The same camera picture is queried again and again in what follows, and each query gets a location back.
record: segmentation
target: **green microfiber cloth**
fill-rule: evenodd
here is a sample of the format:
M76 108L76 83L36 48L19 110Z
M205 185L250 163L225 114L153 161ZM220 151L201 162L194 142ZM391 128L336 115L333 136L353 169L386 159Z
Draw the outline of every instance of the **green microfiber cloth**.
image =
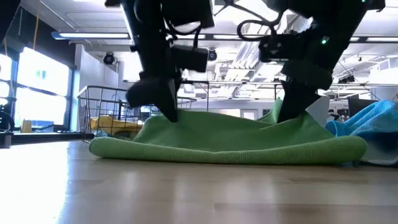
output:
M132 141L96 138L90 152L112 159L214 164L338 164L365 153L362 138L335 138L308 113L276 124L281 104L277 100L259 121L184 110L177 123L154 116Z

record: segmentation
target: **wire basket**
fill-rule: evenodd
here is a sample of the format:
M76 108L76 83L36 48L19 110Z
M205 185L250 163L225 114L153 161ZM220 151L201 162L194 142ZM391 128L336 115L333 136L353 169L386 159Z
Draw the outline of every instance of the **wire basket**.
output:
M127 90L105 86L86 86L78 95L79 122L82 140L110 136L134 139L145 121L162 113L154 105L130 108L125 99ZM178 97L179 109L190 110L196 99Z

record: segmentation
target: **blue towel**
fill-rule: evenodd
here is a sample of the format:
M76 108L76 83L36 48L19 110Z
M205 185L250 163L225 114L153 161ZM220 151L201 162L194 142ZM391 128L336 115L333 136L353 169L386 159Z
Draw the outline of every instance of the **blue towel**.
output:
M342 123L329 121L325 128L336 137L356 135L364 138L368 150L364 162L398 166L398 103L373 103Z

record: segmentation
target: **wooden tabletop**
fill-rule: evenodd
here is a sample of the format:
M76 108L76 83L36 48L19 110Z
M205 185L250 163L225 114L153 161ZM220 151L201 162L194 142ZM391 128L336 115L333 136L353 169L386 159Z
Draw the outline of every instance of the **wooden tabletop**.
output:
M0 150L0 223L398 221L398 172L100 159L83 142Z

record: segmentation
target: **cable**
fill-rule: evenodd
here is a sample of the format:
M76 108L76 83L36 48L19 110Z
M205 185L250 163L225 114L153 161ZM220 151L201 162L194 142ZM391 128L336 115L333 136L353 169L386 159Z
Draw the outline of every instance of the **cable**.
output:
M198 42L199 42L199 34L201 31L201 27L199 27L197 29L197 31L195 32L195 37L193 38L193 48L197 49L198 48Z
M39 19L39 17L40 17L40 6L41 6L41 2L40 2L40 0L37 0L38 1L38 8L37 8L37 15L36 15L36 28L35 28L35 35L34 35L34 37L33 37L33 50L35 50L35 48L36 48L36 40L37 40L37 30L38 30L38 28L39 28L39 21L40 21L40 19Z
M396 96L393 97L392 101L394 101L394 99L398 99L398 93L396 94Z
M213 14L214 17L216 17L221 11L223 11L224 9L226 9L228 7L227 4L225 4L218 12L216 12L216 14Z
M171 24L170 20L168 20L167 18L165 18L167 27L169 27L170 30L168 30L168 32L170 32L171 35L191 35L194 34L198 29L201 29L201 26L199 25L198 27L192 29L191 31L188 32L181 32L175 29L175 27Z
M279 25L279 26L280 26L279 22L280 22L280 20L282 19L282 16L283 16L283 14L279 13L279 14L278 14L278 18L277 18L276 20L274 20L274 21L271 21L271 22L270 22L270 21L267 21L267 20L264 20L264 21L257 21L257 20L255 20L255 19L248 19L248 20L242 21L242 22L237 26L237 28L236 28L236 33L238 34L239 38L242 39L242 40L244 40L244 41L250 41L250 42L260 41L260 40L262 40L263 37L252 37L252 38L250 38L250 37L245 37L245 36L242 34L242 27L243 27L245 24L248 24L248 23L258 24L258 25L261 25L261 26L267 26L267 27L269 27L270 30L271 30L271 35L276 35L276 30L275 30L274 26L276 26L276 25Z
M358 81L358 79L355 78L354 74L352 74L351 72L349 72L349 70L348 70L340 61L339 61L338 63L343 67L343 69L345 69L350 75L352 75L352 76L354 77L355 81L357 81L359 84L361 84L361 86L362 86L365 90L367 90L370 94L372 94L372 96L374 96L377 100L381 101L374 93L372 93L372 92L370 91L370 89L368 89L368 88L366 88L366 87L364 86L364 83L361 83L360 81Z

